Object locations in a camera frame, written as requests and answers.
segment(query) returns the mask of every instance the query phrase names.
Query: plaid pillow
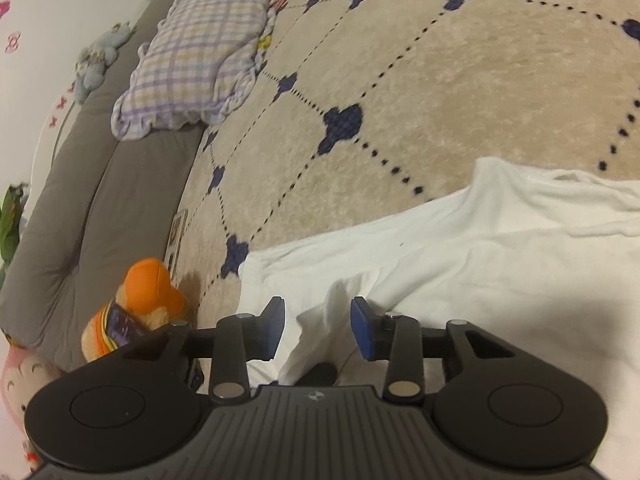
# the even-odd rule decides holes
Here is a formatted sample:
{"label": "plaid pillow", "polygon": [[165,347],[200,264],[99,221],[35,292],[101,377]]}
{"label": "plaid pillow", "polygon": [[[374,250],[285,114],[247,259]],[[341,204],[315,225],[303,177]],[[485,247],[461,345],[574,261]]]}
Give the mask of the plaid pillow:
{"label": "plaid pillow", "polygon": [[113,108],[113,135],[133,140],[153,128],[221,123],[254,86],[275,1],[176,0],[146,53],[139,51],[129,90]]}

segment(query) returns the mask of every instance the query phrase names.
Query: gray sofa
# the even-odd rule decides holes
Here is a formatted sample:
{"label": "gray sofa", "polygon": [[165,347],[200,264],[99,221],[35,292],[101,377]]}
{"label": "gray sofa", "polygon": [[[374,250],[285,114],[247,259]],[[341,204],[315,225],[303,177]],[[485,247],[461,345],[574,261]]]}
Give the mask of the gray sofa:
{"label": "gray sofa", "polygon": [[174,0],[151,0],[104,84],[53,164],[0,292],[0,328],[63,370],[84,364],[80,336],[129,266],[164,257],[167,235],[204,130],[118,142],[110,118]]}

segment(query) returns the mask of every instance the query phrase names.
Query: phone screen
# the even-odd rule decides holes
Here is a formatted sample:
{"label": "phone screen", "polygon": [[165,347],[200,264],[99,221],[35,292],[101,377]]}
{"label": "phone screen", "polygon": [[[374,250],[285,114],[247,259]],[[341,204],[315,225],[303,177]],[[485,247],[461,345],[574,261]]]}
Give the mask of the phone screen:
{"label": "phone screen", "polygon": [[118,347],[121,347],[144,337],[149,330],[119,304],[112,301],[107,313],[105,333],[115,341]]}

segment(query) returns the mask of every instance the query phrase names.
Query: round pad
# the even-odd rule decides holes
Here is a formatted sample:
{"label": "round pad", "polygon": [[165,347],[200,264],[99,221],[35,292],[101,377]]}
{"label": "round pad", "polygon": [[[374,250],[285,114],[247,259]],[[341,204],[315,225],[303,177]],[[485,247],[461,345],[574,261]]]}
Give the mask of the round pad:
{"label": "round pad", "polygon": [[519,470],[588,462],[607,429],[596,392],[534,359],[478,360],[436,394],[433,419],[463,452]]}
{"label": "round pad", "polygon": [[196,430],[198,397],[156,362],[108,357],[40,390],[25,428],[46,459],[92,473],[130,470],[184,444]]}
{"label": "round pad", "polygon": [[145,410],[145,397],[123,386],[97,386],[78,394],[71,415],[89,428],[117,428],[130,424]]}
{"label": "round pad", "polygon": [[504,422],[539,428],[560,416],[562,401],[555,393],[535,384],[510,384],[491,394],[489,408]]}

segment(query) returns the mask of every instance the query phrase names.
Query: beige rug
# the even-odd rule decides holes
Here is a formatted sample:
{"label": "beige rug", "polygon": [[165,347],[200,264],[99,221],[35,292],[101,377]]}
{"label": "beige rug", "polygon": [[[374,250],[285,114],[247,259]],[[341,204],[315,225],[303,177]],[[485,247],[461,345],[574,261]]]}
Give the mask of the beige rug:
{"label": "beige rug", "polygon": [[290,0],[205,135],[177,280],[200,327],[261,250],[466,186],[479,156],[640,178],[640,0]]}

